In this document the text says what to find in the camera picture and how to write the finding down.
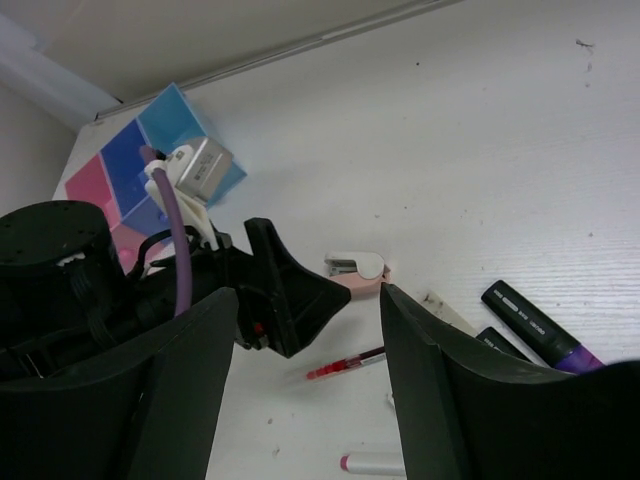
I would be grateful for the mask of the dark blue drawer box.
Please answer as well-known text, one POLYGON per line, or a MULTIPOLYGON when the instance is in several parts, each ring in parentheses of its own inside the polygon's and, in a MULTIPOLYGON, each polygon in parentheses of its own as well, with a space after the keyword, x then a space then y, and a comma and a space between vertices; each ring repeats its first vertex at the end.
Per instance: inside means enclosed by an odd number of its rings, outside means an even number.
POLYGON ((148 180, 140 148, 147 141, 136 119, 120 130, 101 150, 120 222, 145 237, 167 230, 163 211, 145 190, 148 180))

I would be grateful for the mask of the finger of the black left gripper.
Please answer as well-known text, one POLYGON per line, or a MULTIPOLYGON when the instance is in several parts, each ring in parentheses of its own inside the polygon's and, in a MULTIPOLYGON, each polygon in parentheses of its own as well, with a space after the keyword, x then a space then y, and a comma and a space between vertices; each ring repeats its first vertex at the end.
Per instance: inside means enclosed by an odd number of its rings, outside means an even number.
POLYGON ((270 220, 252 218, 244 226, 252 252, 234 251, 236 343, 291 358, 351 301, 350 290, 297 262, 270 220))

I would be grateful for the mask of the black purple highlighter marker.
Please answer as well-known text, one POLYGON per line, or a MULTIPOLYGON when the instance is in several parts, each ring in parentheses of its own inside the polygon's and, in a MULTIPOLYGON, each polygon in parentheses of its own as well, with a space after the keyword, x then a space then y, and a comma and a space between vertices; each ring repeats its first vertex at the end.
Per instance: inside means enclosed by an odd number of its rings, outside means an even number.
POLYGON ((482 295, 482 302, 550 367, 583 374, 604 366, 568 331, 503 280, 482 295))

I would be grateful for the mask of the aluminium rail back edge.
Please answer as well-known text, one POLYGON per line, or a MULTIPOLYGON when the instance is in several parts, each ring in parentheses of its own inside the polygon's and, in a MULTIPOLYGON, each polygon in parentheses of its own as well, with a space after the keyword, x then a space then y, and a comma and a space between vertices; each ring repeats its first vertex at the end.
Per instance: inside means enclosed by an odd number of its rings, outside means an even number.
POLYGON ((230 78, 265 65, 322 48, 388 25, 415 18, 457 3, 457 0, 410 1, 407 4, 367 16, 364 19, 349 22, 322 33, 308 36, 301 40, 296 40, 282 47, 271 49, 265 53, 254 55, 249 59, 218 68, 205 75, 179 82, 177 86, 183 92, 188 93, 201 86, 230 78))

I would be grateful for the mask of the light blue drawer box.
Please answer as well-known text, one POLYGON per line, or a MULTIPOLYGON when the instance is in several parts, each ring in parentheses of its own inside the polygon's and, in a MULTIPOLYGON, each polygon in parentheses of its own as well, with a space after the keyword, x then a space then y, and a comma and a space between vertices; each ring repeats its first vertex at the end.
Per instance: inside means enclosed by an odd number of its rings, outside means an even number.
POLYGON ((136 117, 147 143, 165 154, 196 137, 207 136, 222 144, 220 135, 203 110, 175 84, 169 84, 136 117))

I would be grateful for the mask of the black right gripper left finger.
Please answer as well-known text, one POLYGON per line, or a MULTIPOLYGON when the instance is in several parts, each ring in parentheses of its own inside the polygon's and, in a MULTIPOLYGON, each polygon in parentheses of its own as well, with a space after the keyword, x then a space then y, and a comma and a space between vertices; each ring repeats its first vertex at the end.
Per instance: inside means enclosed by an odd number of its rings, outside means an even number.
POLYGON ((2 478, 204 478, 237 311, 222 288, 58 376, 2 383, 2 478))

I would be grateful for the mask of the pink drawer box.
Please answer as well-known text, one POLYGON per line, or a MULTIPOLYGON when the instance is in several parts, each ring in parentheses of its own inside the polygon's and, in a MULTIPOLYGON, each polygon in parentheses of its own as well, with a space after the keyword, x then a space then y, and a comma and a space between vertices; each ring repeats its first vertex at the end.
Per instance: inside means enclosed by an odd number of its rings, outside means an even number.
POLYGON ((143 241, 169 228, 166 216, 148 196, 122 217, 100 153, 70 177, 65 190, 69 200, 88 202, 102 210, 125 273, 133 268, 143 241))

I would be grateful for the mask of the white pen pink cap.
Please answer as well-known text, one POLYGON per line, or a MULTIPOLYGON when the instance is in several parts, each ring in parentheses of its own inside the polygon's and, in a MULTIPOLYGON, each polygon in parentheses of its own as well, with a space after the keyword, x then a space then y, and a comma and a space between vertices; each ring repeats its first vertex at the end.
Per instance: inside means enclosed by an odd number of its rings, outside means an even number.
POLYGON ((340 468, 351 474, 378 476, 406 476, 400 453, 351 452, 340 458, 340 468))

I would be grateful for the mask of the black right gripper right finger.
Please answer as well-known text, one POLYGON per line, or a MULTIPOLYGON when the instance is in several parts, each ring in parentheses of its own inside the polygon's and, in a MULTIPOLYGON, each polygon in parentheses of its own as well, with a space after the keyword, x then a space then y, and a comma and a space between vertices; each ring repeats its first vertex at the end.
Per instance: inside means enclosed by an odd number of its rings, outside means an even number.
POLYGON ((410 479, 635 479, 639 364, 575 375, 502 353, 399 287, 381 324, 410 479))

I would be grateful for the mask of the red gel pen clear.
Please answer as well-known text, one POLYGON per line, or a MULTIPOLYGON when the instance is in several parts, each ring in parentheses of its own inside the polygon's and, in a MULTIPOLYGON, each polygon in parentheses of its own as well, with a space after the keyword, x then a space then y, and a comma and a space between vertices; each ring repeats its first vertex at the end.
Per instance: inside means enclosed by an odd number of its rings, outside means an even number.
POLYGON ((313 368, 300 368, 292 370, 284 375, 286 383, 317 382, 325 378, 345 374, 351 370, 358 370, 366 366, 386 360, 385 347, 377 347, 356 355, 329 362, 324 365, 316 365, 313 368))

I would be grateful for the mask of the black blue highlighter marker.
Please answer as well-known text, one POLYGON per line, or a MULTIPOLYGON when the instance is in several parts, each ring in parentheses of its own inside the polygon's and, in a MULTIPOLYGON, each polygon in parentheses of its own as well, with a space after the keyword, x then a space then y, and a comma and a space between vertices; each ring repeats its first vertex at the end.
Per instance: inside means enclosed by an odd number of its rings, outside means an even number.
POLYGON ((530 362, 519 349, 517 349, 509 340, 501 335, 495 328, 486 327, 477 336, 476 339, 487 346, 508 354, 514 358, 530 362))

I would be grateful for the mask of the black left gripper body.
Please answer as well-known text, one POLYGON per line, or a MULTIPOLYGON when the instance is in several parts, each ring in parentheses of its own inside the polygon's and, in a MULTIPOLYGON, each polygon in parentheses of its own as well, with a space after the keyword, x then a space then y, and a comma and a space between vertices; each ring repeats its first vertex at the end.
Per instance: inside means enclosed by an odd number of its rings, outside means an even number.
POLYGON ((125 274, 102 211, 86 202, 50 201, 1 219, 1 377, 104 380, 143 375, 168 343, 181 374, 228 375, 236 317, 219 294, 216 251, 193 226, 184 236, 193 310, 174 318, 175 260, 142 277, 145 259, 125 274))

